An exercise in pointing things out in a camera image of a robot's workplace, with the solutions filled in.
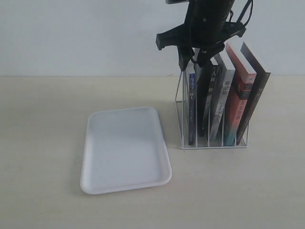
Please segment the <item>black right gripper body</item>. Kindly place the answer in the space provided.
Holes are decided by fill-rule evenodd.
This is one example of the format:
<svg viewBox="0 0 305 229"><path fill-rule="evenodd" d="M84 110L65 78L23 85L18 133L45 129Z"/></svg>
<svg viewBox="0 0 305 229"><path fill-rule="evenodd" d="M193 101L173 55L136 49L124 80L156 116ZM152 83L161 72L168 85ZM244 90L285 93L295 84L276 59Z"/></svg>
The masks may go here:
<svg viewBox="0 0 305 229"><path fill-rule="evenodd" d="M194 15L183 24L156 35L158 50L167 46L209 48L228 39L242 37L246 31L240 22L227 21L227 15L210 14L203 18Z"/></svg>

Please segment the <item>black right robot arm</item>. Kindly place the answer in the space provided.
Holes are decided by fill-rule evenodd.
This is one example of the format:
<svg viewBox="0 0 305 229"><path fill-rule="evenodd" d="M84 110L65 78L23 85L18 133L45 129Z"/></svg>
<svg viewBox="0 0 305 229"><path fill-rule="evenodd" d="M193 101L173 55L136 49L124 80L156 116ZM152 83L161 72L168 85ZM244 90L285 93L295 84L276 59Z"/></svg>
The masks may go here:
<svg viewBox="0 0 305 229"><path fill-rule="evenodd" d="M158 50L177 47L182 72L189 62L203 67L224 49L227 40L246 31L240 18L227 21L233 4L233 0L190 0L184 23L156 35Z"/></svg>

